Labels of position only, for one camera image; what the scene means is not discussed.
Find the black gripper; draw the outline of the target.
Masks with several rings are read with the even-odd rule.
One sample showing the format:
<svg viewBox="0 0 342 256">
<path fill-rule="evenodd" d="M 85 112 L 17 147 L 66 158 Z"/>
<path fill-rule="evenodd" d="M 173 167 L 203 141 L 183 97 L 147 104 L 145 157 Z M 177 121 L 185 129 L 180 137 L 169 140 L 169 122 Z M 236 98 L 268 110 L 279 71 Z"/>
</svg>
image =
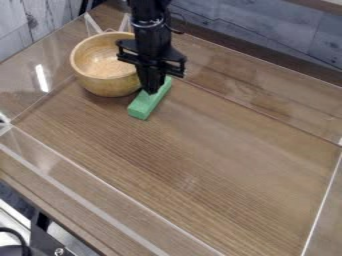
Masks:
<svg viewBox="0 0 342 256">
<path fill-rule="evenodd" d="M 116 41 L 117 58 L 134 66 L 141 88 L 153 94 L 164 85 L 167 75 L 184 77 L 187 57 L 172 47 L 171 28 L 164 19 L 130 19 L 129 23 L 133 38 Z"/>
</svg>

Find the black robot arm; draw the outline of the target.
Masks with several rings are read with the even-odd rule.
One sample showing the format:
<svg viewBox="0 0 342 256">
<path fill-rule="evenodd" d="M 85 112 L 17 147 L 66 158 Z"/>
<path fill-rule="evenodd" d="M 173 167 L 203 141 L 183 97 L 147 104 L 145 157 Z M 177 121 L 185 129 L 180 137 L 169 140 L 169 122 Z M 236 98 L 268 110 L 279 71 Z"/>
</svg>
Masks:
<svg viewBox="0 0 342 256">
<path fill-rule="evenodd" d="M 126 0 L 133 38 L 116 41 L 117 59 L 136 68 L 142 90 L 156 94 L 165 76 L 184 77 L 185 55 L 172 46 L 172 0 Z"/>
</svg>

